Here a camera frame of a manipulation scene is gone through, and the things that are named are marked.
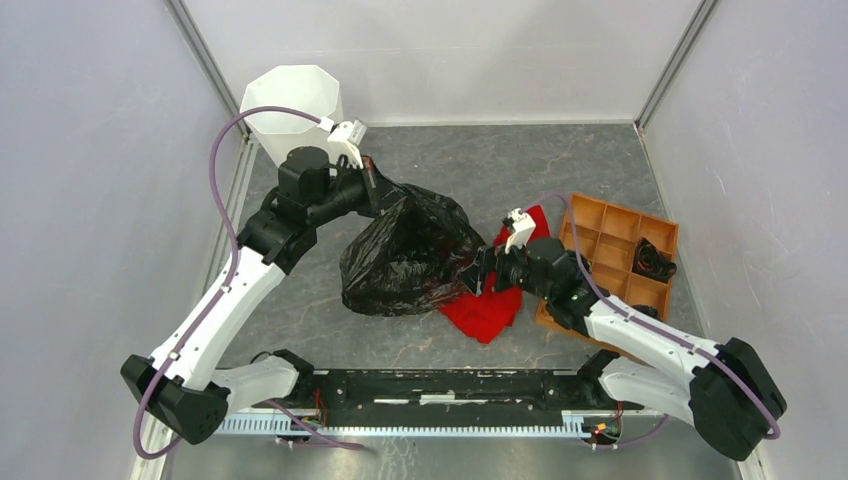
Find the black plastic trash bag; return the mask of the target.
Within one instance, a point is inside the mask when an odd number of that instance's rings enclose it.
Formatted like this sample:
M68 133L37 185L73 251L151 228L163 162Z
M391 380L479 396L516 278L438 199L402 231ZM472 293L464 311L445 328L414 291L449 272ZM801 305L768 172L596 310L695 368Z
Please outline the black plastic trash bag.
M467 291L459 279L486 245L453 198L394 184L392 203L343 251L341 299L367 316L437 310Z

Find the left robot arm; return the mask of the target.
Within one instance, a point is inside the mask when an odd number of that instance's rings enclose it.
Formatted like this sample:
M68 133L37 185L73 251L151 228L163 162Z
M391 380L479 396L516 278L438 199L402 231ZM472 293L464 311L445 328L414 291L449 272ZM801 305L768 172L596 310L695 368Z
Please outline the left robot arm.
M314 394L309 363L283 351L221 369L223 353L259 303L316 244L317 230L355 212L378 218L401 197L370 157L354 168L345 155L299 147L277 169L277 185L236 237L227 265L177 330L147 357L131 355L120 373L139 402L175 436L197 445L225 418L267 400L306 405Z

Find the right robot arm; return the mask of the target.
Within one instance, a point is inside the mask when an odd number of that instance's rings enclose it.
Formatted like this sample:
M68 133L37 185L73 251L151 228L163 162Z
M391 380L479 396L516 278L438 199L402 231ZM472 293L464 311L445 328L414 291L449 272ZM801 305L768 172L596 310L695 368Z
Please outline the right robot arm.
M519 288L542 299L558 325L615 347L577 382L591 408L614 399L656 410L736 461L781 435L787 403L753 346L687 334L626 304L599 287L587 260L558 239L482 247L459 277L475 295L489 279L496 290Z

